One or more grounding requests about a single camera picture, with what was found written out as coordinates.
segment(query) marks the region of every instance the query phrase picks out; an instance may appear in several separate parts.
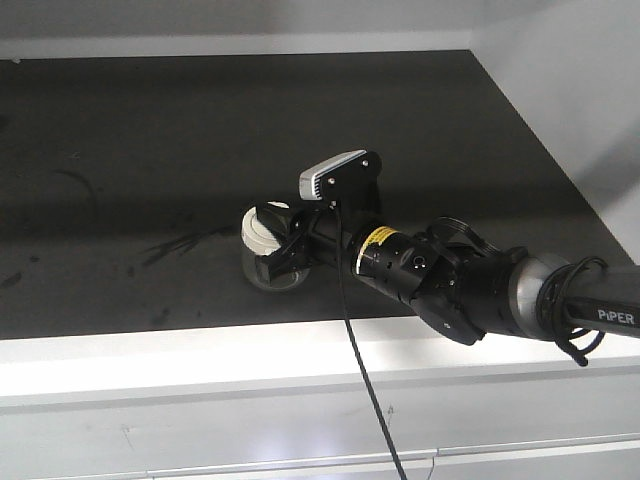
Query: white countertop edge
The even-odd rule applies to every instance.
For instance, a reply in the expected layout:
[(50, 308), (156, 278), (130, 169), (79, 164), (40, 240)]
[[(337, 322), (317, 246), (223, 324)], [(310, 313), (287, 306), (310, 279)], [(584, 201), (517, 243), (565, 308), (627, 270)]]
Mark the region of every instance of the white countertop edge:
[[(580, 369), (547, 342), (488, 335), (472, 347), (418, 317), (354, 320), (378, 382), (638, 367), (640, 340), (609, 335)], [(0, 407), (361, 382), (341, 320), (0, 341)]]

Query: white lid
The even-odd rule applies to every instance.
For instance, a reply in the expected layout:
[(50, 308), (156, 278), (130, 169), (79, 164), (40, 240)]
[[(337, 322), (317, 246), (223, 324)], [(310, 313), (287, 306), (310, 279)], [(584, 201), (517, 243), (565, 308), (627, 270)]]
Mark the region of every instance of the white lid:
[[(276, 207), (289, 208), (289, 205), (282, 202), (269, 202)], [(242, 218), (242, 241), (256, 255), (271, 255), (278, 248), (280, 242), (273, 234), (258, 220), (256, 207), (251, 208)]]

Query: black cable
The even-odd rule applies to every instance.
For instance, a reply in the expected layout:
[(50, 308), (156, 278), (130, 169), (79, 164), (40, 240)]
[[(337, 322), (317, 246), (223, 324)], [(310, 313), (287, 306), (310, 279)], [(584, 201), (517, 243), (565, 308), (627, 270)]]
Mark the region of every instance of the black cable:
[(369, 374), (367, 373), (367, 369), (365, 368), (364, 362), (362, 361), (360, 349), (358, 348), (358, 343), (356, 342), (356, 336), (353, 333), (353, 327), (351, 326), (351, 319), (349, 318), (349, 312), (347, 311), (347, 297), (345, 294), (344, 275), (342, 272), (342, 215), (340, 213), (340, 205), (336, 205), (334, 211), (338, 223), (338, 237), (336, 239), (336, 263), (338, 267), (338, 282), (340, 284), (340, 297), (342, 300), (342, 313), (344, 316), (344, 323), (347, 327), (347, 333), (349, 334), (351, 347), (353, 347), (353, 353), (356, 356), (358, 366), (360, 367), (362, 379), (364, 380), (364, 384), (367, 387), (369, 398), (371, 399), (373, 409), (376, 412), (376, 417), (378, 417), (378, 423), (380, 423), (382, 434), (384, 435), (384, 439), (387, 442), (387, 447), (389, 448), (389, 453), (391, 453), (391, 458), (393, 458), (393, 463), (395, 464), (396, 470), (398, 471), (398, 476), (401, 480), (407, 480), (407, 474), (404, 472), (404, 468), (402, 468), (402, 463), (400, 462), (400, 457), (398, 457), (396, 446), (393, 444), (391, 433), (389, 432), (387, 423), (384, 421), (384, 416), (382, 414), (382, 409), (380, 408), (380, 403), (378, 402), (378, 397), (376, 396), (376, 392), (373, 389), (371, 380), (369, 379)]
[(571, 356), (571, 358), (573, 358), (573, 360), (581, 367), (586, 367), (589, 363), (586, 356), (600, 345), (604, 338), (604, 332), (599, 332), (593, 341), (582, 349), (579, 349), (571, 343), (571, 340), (582, 337), (591, 330), (585, 328), (576, 332), (567, 330), (564, 322), (564, 297), (569, 289), (571, 281), (576, 277), (576, 275), (589, 268), (589, 265), (592, 263), (599, 265), (601, 268), (607, 268), (607, 263), (599, 257), (586, 257), (575, 265), (565, 267), (565, 270), (562, 270), (556, 279), (554, 279), (554, 281), (557, 281), (558, 283), (555, 285), (555, 291), (552, 292), (550, 298), (552, 305), (551, 330), (554, 336), (553, 341), (560, 350)]

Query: black tabletop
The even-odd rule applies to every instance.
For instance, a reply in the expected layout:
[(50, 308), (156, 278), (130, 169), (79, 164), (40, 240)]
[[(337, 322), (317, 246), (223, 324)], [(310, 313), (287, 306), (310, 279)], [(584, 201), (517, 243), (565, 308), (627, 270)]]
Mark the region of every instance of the black tabletop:
[[(1, 62), (0, 338), (340, 318), (328, 267), (254, 289), (239, 222), (360, 148), (396, 228), (450, 214), (500, 247), (630, 263), (468, 51)], [(356, 318), (411, 314), (347, 297)]]

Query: yellow label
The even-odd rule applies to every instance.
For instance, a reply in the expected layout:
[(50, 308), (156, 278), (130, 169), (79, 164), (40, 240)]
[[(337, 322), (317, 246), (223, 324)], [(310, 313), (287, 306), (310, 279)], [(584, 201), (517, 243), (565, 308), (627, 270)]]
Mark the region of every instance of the yellow label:
[(373, 232), (369, 234), (367, 239), (363, 243), (363, 247), (367, 248), (369, 245), (373, 243), (377, 243), (378, 245), (382, 245), (384, 241), (389, 238), (394, 233), (397, 233), (397, 230), (394, 230), (391, 227), (378, 227)]
[(398, 233), (398, 231), (391, 227), (378, 227), (369, 234), (367, 239), (360, 247), (360, 251), (358, 252), (358, 258), (356, 259), (356, 274), (360, 275), (360, 264), (367, 247), (369, 247), (369, 245), (373, 245), (374, 243), (382, 245), (384, 241), (394, 233)]

